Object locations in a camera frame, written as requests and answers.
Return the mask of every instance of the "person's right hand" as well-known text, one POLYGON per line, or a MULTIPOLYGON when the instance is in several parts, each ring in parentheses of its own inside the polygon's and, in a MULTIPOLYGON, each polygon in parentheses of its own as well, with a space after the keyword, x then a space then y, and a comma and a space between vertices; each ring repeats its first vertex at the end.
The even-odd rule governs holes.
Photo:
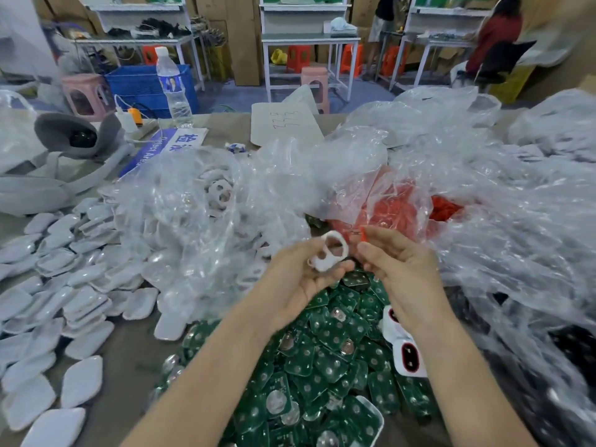
POLYGON ((350 238, 364 270, 378 277, 399 323, 413 336, 454 318, 443 291, 435 252, 390 229, 364 227, 367 240, 350 238))

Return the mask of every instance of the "black hair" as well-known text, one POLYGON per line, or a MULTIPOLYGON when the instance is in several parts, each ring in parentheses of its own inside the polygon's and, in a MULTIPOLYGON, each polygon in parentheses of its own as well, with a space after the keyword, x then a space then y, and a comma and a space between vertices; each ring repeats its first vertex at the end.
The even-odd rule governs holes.
POLYGON ((496 6, 493 15, 502 15, 503 17, 518 17, 522 14, 522 0, 500 0, 496 6))

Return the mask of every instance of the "bottle label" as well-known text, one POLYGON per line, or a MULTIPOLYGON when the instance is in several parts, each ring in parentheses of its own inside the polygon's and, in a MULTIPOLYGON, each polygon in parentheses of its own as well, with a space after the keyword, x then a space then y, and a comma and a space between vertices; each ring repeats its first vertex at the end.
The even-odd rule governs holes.
POLYGON ((161 88, 164 92, 181 92, 183 91, 183 80, 180 75, 171 77, 159 77, 161 88))

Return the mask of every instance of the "person in black shirt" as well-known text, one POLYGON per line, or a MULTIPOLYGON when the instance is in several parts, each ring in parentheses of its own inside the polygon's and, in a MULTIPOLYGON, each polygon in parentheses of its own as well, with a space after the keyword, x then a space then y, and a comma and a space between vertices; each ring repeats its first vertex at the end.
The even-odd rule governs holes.
POLYGON ((362 80, 369 80, 372 77, 372 67, 376 56, 381 54, 381 31, 391 31, 394 27, 395 13, 399 13, 399 0, 379 0, 377 10, 375 11, 371 32, 368 35, 369 43, 375 45, 371 48, 368 56, 367 70, 362 76, 362 80))

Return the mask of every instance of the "yellow crate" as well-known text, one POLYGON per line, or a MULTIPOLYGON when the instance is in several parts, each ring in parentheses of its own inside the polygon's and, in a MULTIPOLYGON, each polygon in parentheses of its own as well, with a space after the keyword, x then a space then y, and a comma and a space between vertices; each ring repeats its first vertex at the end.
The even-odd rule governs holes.
MULTIPOLYGON (((206 47, 207 59, 211 78, 217 82, 225 82, 232 77, 232 60, 229 54, 228 43, 216 47, 206 47)), ((198 60, 201 63, 201 71, 206 74, 203 52, 199 51, 198 60)))
POLYGON ((518 65, 503 84, 493 84, 488 93, 498 98, 502 104, 512 104, 517 100, 535 65, 518 65))

